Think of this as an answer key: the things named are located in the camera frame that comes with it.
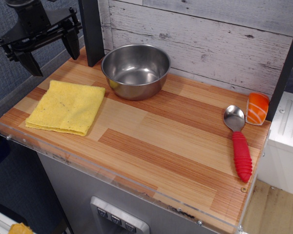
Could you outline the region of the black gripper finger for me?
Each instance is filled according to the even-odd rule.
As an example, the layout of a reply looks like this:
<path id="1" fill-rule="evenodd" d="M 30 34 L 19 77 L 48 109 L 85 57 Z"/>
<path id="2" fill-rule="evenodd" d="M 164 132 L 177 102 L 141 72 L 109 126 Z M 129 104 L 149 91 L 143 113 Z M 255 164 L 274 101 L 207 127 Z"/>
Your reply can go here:
<path id="1" fill-rule="evenodd" d="M 28 51 L 15 51 L 14 52 L 17 60 L 22 64 L 22 66 L 33 76 L 42 77 L 42 71 L 34 59 L 31 52 Z"/>
<path id="2" fill-rule="evenodd" d="M 62 42 L 70 56 L 76 60 L 80 55 L 79 49 L 79 30 L 73 24 L 62 24 L 63 35 Z"/>

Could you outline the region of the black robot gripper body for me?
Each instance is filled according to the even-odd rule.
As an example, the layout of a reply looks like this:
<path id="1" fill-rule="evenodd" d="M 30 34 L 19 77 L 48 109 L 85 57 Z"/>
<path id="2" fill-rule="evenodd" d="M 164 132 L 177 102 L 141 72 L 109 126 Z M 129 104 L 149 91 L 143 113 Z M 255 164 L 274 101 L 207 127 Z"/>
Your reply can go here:
<path id="1" fill-rule="evenodd" d="M 0 37 L 0 47 L 9 60 L 18 61 L 15 51 L 33 52 L 62 39 L 63 23 L 73 24 L 79 31 L 82 29 L 74 7 L 48 10 L 39 0 L 7 0 L 5 3 L 18 15 L 13 28 Z"/>

